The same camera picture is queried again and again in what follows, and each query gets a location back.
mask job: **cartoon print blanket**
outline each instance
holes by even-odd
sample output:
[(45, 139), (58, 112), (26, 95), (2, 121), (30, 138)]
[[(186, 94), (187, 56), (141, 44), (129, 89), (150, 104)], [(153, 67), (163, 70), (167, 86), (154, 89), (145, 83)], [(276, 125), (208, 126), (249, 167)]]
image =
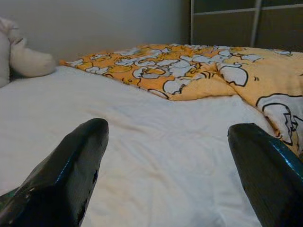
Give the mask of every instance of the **cartoon print blanket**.
[(117, 79), (169, 100), (239, 94), (303, 155), (303, 53), (200, 45), (141, 45), (61, 65)]

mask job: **white plush toy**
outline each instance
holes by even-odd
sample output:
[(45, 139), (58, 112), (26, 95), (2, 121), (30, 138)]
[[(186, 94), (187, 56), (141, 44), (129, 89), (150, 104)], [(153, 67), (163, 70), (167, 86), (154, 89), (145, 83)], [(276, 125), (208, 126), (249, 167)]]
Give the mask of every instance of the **white plush toy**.
[(50, 54), (26, 48), (18, 25), (0, 17), (0, 87), (9, 83), (9, 66), (25, 77), (40, 77), (55, 70)]

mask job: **white wall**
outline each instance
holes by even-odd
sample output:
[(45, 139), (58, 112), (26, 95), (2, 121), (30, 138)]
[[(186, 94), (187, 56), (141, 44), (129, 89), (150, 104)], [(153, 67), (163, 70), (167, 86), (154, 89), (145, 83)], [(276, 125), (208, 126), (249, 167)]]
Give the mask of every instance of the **white wall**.
[(57, 59), (142, 43), (186, 43), (187, 0), (0, 0), (31, 48)]

